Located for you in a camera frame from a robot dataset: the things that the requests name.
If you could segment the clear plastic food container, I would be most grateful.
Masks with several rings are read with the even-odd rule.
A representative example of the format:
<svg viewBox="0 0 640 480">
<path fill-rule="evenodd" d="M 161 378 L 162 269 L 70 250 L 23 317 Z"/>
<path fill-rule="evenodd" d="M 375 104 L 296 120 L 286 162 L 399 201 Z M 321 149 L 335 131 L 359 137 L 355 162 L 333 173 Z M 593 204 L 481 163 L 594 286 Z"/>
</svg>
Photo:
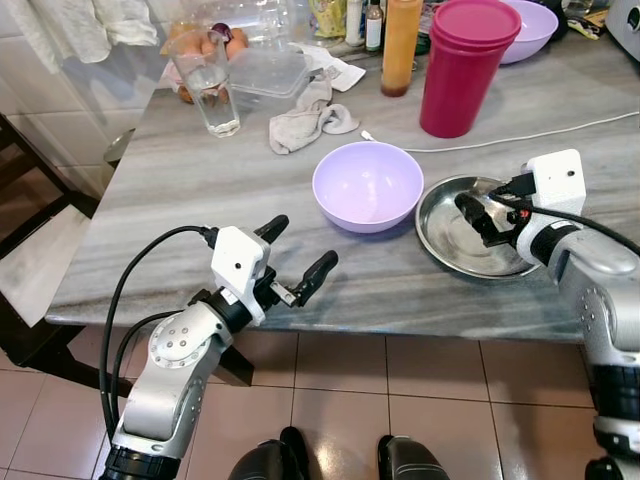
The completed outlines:
<svg viewBox="0 0 640 480">
<path fill-rule="evenodd" d="M 229 76 L 233 90 L 284 99 L 306 86 L 310 69 L 302 52 L 247 47 L 229 60 Z"/>
</svg>

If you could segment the clear drinking glass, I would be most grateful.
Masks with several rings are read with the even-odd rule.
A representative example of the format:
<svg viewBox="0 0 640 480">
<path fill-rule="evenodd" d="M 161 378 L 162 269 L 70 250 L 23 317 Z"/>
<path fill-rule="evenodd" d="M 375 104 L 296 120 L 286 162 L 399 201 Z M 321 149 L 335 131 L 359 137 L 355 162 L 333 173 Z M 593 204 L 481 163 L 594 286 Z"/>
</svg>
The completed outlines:
<svg viewBox="0 0 640 480">
<path fill-rule="evenodd" d="M 204 55 L 169 58 L 193 105 L 200 111 L 207 131 L 215 137 L 225 138 L 233 136 L 241 128 L 241 116 L 230 93 L 225 44 L 212 38 L 210 29 L 204 29 L 204 32 Z"/>
</svg>

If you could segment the white paper napkin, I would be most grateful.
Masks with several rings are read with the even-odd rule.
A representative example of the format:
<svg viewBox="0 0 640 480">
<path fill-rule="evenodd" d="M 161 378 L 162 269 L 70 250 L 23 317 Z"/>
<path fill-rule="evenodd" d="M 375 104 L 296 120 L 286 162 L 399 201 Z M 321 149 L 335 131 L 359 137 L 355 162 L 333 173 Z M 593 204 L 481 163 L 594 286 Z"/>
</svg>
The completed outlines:
<svg viewBox="0 0 640 480">
<path fill-rule="evenodd" d="M 317 70 L 321 76 L 328 79 L 330 87 L 334 90 L 346 92 L 364 77 L 365 69 L 334 58 L 324 47 L 300 44 L 300 42 L 292 42 L 291 46 L 296 47 L 305 56 L 308 69 Z"/>
</svg>

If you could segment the dark robot right leg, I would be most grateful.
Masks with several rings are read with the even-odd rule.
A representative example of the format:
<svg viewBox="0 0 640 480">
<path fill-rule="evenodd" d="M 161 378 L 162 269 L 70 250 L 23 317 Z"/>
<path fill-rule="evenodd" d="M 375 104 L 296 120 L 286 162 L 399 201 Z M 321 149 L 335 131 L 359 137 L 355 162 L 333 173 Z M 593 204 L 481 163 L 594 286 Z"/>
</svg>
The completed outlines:
<svg viewBox="0 0 640 480">
<path fill-rule="evenodd" d="M 434 453 L 408 436 L 379 440 L 378 470 L 379 480 L 451 480 Z"/>
</svg>

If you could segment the orange sauce bottle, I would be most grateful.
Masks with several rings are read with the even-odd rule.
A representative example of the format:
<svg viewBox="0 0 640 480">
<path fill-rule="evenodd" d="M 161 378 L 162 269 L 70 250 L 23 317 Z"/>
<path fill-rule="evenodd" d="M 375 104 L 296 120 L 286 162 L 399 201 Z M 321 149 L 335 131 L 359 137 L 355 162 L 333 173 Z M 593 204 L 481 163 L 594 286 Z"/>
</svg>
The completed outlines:
<svg viewBox="0 0 640 480">
<path fill-rule="evenodd" d="M 381 93 L 403 96 L 411 83 L 422 0 L 387 0 Z"/>
</svg>

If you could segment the brown egg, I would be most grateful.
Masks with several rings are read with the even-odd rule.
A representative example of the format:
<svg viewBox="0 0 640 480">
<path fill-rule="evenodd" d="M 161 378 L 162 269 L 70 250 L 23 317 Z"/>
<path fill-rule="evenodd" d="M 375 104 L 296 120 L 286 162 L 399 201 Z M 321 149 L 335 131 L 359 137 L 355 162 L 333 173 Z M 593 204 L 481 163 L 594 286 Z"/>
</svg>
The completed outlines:
<svg viewBox="0 0 640 480">
<path fill-rule="evenodd" d="M 204 55 L 205 32 L 200 28 L 178 29 L 174 28 L 170 32 L 169 40 L 166 41 L 166 55 L 172 58 L 184 55 Z"/>
<path fill-rule="evenodd" d="M 244 33 L 243 29 L 230 29 L 228 41 L 225 42 L 225 51 L 227 51 L 228 60 L 236 58 L 239 52 L 246 50 L 247 47 L 247 35 L 246 33 Z"/>
</svg>

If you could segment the dark wooden chair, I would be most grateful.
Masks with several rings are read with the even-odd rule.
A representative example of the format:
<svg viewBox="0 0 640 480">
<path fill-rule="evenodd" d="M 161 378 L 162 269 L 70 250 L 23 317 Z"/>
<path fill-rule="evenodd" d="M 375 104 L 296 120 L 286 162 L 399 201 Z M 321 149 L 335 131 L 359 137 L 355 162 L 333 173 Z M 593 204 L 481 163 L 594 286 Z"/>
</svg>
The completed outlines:
<svg viewBox="0 0 640 480">
<path fill-rule="evenodd" d="M 87 385 L 99 370 L 77 360 L 69 348 L 82 326 L 50 323 L 45 315 L 99 201 L 69 187 L 0 114 L 0 191 L 35 170 L 59 195 L 0 236 L 0 353 L 17 367 Z"/>
</svg>

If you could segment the white hanging towel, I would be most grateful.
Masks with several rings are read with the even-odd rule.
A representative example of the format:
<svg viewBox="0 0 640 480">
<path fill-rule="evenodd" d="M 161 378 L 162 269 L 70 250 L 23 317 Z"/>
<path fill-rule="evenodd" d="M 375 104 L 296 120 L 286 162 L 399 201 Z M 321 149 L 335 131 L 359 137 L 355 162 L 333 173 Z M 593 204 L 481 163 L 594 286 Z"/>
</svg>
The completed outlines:
<svg viewBox="0 0 640 480">
<path fill-rule="evenodd" d="M 116 44 L 160 45 L 145 0 L 0 0 L 51 73 L 65 59 L 96 63 Z"/>
</svg>

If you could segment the lilac plastic bowl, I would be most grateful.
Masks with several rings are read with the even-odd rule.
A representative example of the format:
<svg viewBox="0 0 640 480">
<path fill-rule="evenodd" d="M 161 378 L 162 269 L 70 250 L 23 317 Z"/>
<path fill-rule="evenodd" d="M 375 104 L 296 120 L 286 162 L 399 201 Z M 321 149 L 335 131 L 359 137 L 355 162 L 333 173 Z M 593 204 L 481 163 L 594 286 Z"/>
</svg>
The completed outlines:
<svg viewBox="0 0 640 480">
<path fill-rule="evenodd" d="M 538 0 L 502 0 L 520 17 L 521 29 L 512 45 L 504 51 L 500 64 L 507 65 L 530 58 L 543 49 L 561 26 L 561 20 L 548 5 Z"/>
<path fill-rule="evenodd" d="M 312 174 L 312 192 L 323 214 L 353 233 L 393 228 L 415 209 L 425 179 L 402 148 L 358 141 L 326 154 Z"/>
</svg>

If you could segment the shiny steel bowl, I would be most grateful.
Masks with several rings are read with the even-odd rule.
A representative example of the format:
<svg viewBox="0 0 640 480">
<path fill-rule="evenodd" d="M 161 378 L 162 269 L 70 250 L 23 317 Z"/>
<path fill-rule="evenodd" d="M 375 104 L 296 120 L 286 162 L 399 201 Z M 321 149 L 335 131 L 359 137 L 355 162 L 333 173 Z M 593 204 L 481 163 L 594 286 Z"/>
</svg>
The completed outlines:
<svg viewBox="0 0 640 480">
<path fill-rule="evenodd" d="M 502 184 L 489 177 L 453 175 L 429 187 L 415 210 L 415 229 L 425 250 L 448 268 L 475 278 L 502 280 L 532 273 L 536 266 L 522 259 L 516 247 L 499 244 L 486 248 L 480 234 L 454 205 L 454 197 L 463 192 L 486 204 L 492 200 L 488 193 Z M 488 204 L 486 209 L 490 215 L 497 212 L 497 207 Z"/>
</svg>

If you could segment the yellow food packet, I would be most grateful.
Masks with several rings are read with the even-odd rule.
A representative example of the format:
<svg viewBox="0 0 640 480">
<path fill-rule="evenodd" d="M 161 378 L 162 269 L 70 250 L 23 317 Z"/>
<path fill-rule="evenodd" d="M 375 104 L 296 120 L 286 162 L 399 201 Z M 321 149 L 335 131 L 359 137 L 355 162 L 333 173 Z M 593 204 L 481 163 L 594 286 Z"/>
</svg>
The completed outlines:
<svg viewBox="0 0 640 480">
<path fill-rule="evenodd" d="M 315 37 L 346 36 L 347 0 L 307 0 L 307 5 Z"/>
</svg>

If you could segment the marble top dark table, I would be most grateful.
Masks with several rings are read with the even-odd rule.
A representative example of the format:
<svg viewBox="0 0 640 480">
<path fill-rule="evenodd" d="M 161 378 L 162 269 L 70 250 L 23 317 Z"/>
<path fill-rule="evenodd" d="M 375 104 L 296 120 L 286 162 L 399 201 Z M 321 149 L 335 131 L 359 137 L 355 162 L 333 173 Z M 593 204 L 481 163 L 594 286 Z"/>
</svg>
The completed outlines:
<svg viewBox="0 0 640 480">
<path fill-rule="evenodd" d="M 495 76 L 475 127 L 457 140 L 419 128 L 420 84 L 381 95 L 378 70 L 337 99 L 361 127 L 412 148 L 426 182 L 453 175 L 507 180 L 530 157 L 576 148 L 585 215 L 631 238 L 640 232 L 640 67 L 608 40 L 568 37 Z M 411 221 L 371 236 L 334 227 L 312 193 L 314 168 L 357 133 L 325 136 L 291 155 L 266 145 L 265 122 L 215 138 L 191 108 L 157 91 L 116 169 L 47 316 L 99 325 L 125 265 L 180 225 L 291 225 L 271 265 L 294 283 L 328 250 L 340 261 L 305 308 L 275 308 L 237 344 L 253 383 L 351 392 L 547 403 L 554 390 L 581 404 L 588 369 L 579 325 L 544 271 L 512 282 L 452 273 L 422 250 Z"/>
</svg>

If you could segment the dark robot leg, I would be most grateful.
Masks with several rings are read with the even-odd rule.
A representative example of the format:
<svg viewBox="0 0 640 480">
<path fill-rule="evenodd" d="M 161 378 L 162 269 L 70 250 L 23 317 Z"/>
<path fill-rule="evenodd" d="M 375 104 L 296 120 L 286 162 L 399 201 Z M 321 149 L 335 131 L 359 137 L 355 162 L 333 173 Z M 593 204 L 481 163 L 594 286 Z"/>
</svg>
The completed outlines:
<svg viewBox="0 0 640 480">
<path fill-rule="evenodd" d="M 378 470 L 379 480 L 451 480 L 434 453 L 408 436 L 379 440 Z"/>
<path fill-rule="evenodd" d="M 302 431 L 288 426 L 278 439 L 256 445 L 239 458 L 227 480 L 311 480 Z"/>
</svg>

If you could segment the crumpled grey-white cloth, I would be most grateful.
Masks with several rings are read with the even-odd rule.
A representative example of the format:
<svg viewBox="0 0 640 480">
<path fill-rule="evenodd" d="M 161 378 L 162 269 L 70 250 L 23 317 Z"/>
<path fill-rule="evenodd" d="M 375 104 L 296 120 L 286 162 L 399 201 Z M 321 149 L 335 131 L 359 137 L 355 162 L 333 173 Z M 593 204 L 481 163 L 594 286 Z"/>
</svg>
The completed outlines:
<svg viewBox="0 0 640 480">
<path fill-rule="evenodd" d="M 333 87 L 325 76 L 316 76 L 298 96 L 294 108 L 270 119 L 268 146 L 274 154 L 287 155 L 311 145 L 325 134 L 355 131 L 358 120 L 346 105 L 333 104 Z"/>
</svg>

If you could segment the dark robot left leg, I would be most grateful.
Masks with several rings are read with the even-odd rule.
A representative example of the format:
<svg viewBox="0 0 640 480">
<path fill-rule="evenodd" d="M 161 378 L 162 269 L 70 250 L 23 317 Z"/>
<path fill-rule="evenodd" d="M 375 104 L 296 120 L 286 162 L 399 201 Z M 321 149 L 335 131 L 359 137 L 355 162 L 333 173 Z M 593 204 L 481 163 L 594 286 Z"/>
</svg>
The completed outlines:
<svg viewBox="0 0 640 480">
<path fill-rule="evenodd" d="M 278 439 L 256 445 L 239 458 L 227 480 L 311 480 L 302 431 L 288 426 Z"/>
</svg>

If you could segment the white kitchen appliance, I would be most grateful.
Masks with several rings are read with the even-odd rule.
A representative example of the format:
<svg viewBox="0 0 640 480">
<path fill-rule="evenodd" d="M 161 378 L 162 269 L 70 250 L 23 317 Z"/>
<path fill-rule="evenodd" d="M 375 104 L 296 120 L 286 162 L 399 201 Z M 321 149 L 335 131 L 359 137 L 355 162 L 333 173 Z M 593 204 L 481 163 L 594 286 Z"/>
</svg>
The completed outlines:
<svg viewBox="0 0 640 480">
<path fill-rule="evenodd" d="M 605 14 L 605 27 L 621 49 L 639 61 L 640 49 L 640 1 L 609 0 Z"/>
</svg>

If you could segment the magenta plastic tumbler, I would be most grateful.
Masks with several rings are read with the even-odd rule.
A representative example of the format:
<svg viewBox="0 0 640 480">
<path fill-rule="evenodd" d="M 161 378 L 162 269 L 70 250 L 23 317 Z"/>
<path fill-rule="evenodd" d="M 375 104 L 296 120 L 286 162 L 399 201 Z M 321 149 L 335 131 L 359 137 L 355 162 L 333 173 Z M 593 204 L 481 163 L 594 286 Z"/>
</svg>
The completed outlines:
<svg viewBox="0 0 640 480">
<path fill-rule="evenodd" d="M 419 124 L 438 138 L 471 131 L 500 59 L 522 28 L 502 0 L 445 0 L 429 29 Z"/>
</svg>

